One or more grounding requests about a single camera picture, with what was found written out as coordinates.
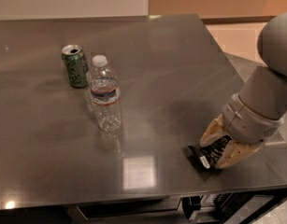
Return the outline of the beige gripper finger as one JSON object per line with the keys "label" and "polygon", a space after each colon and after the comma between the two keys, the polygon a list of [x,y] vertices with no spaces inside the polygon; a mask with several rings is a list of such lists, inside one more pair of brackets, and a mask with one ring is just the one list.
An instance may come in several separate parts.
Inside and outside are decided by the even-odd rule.
{"label": "beige gripper finger", "polygon": [[224,127],[222,114],[220,114],[205,130],[200,139],[200,147],[207,147],[225,135],[227,135],[227,131]]}
{"label": "beige gripper finger", "polygon": [[247,144],[240,143],[237,141],[230,141],[226,145],[221,157],[217,160],[214,167],[216,169],[225,169],[230,166],[233,166],[252,156],[259,150],[260,147],[260,143]]}

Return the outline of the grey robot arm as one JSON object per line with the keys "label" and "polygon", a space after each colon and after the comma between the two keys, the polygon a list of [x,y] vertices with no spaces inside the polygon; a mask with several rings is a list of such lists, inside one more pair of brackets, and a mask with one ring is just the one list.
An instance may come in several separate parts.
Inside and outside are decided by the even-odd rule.
{"label": "grey robot arm", "polygon": [[245,160],[271,139],[287,113],[287,13],[259,35],[263,66],[254,69],[204,132],[197,157],[206,168],[224,169]]}

